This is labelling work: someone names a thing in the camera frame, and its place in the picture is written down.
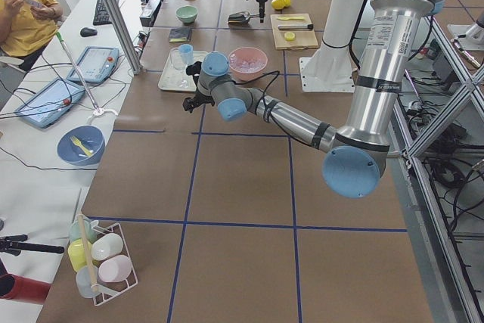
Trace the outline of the yellow cup in rack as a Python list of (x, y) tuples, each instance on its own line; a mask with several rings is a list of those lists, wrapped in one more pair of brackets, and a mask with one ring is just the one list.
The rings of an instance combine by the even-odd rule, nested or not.
[(78, 272), (82, 267), (87, 265), (87, 260), (81, 238), (74, 240), (70, 243), (67, 253), (70, 259), (71, 266), (73, 267), (73, 270), (75, 272)]

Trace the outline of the clear wine glass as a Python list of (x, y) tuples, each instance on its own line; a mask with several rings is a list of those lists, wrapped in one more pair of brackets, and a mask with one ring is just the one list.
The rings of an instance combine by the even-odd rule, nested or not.
[(188, 88), (188, 79), (186, 75), (186, 66), (184, 65), (183, 61), (181, 60), (180, 54), (178, 52), (178, 48), (173, 48), (170, 53), (170, 63), (175, 70), (173, 75), (174, 82), (176, 82), (177, 86), (181, 89)]

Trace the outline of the yellow plastic fork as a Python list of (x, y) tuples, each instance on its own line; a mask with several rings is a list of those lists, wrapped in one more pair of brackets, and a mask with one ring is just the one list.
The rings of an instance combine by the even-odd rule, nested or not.
[(70, 136), (71, 142), (77, 146), (87, 157), (92, 156), (92, 152), (75, 135)]

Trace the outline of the cream bear tray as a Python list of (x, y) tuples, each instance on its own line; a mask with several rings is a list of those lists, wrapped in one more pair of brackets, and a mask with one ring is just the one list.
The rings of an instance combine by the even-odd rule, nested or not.
[(180, 56), (178, 48), (170, 52), (158, 82), (159, 89), (171, 92), (195, 92), (196, 85), (193, 78), (183, 74), (180, 69), (182, 66)]

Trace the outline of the person in yellow shirt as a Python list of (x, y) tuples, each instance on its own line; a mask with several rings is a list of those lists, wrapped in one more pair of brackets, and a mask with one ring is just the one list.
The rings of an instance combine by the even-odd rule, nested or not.
[(57, 0), (1, 0), (1, 54), (32, 68), (57, 32), (64, 10)]

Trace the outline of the grey cup in rack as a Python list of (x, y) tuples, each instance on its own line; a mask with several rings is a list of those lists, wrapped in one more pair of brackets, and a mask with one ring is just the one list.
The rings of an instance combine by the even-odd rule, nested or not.
[(81, 297), (94, 298), (99, 294), (98, 291), (92, 290), (92, 283), (88, 266), (83, 266), (76, 273), (76, 286)]

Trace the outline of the metal ice scoop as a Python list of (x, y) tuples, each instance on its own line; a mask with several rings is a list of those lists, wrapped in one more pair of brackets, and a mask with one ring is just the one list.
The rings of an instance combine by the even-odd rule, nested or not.
[(248, 11), (236, 12), (228, 16), (228, 24), (245, 25), (245, 24), (248, 24), (254, 18), (259, 18), (259, 14), (251, 14)]

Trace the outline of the light blue cup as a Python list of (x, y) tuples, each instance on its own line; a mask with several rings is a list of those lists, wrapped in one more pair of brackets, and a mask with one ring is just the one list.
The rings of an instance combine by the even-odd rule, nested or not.
[(194, 49), (192, 45), (182, 44), (178, 47), (178, 52), (185, 66), (189, 66), (194, 63)]

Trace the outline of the teach pendant far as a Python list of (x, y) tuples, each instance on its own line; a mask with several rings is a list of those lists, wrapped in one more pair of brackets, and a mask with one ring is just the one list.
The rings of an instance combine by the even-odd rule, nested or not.
[(119, 49), (89, 46), (81, 53), (76, 65), (87, 84), (101, 84), (113, 72), (119, 59)]

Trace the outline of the pink bowl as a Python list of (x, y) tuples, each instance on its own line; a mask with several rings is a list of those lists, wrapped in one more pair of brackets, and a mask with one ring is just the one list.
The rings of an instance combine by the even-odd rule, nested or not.
[(233, 50), (229, 56), (231, 75), (241, 81), (250, 81), (263, 74), (268, 57), (266, 53), (254, 47), (242, 47)]

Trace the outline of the teach pendant near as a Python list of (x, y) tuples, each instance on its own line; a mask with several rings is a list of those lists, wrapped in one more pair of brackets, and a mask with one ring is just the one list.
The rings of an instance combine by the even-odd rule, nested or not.
[(85, 95), (85, 88), (56, 78), (18, 107), (14, 114), (26, 123), (44, 129), (56, 123)]

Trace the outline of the green cup in rack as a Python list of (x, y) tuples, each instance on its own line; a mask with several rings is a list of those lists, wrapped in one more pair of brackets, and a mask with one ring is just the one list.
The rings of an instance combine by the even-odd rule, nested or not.
[[(94, 243), (97, 240), (97, 236), (98, 236), (98, 233), (94, 230), (94, 227), (96, 226), (96, 222), (87, 217), (84, 217), (83, 223), (84, 223), (85, 236), (87, 237), (90, 243)], [(70, 239), (70, 242), (74, 242), (81, 238), (82, 238), (81, 228), (80, 228), (79, 220), (77, 219), (70, 227), (69, 239)]]

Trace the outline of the steel muddler black tip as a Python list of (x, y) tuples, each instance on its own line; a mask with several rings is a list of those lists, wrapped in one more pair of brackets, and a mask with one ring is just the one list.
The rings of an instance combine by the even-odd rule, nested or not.
[(283, 31), (307, 31), (313, 30), (314, 25), (312, 23), (309, 24), (279, 24), (277, 25), (279, 30)]

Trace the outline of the black keyboard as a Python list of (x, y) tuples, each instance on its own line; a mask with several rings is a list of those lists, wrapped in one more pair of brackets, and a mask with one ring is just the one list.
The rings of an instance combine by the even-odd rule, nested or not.
[(95, 4), (95, 12), (92, 21), (93, 26), (102, 26), (112, 24), (109, 11), (104, 0), (97, 0)]

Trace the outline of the white cup in rack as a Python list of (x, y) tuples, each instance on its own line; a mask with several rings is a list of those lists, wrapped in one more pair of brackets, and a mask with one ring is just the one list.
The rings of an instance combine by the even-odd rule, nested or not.
[(122, 238), (116, 233), (109, 233), (93, 243), (91, 255), (92, 259), (102, 261), (119, 254), (122, 250)]

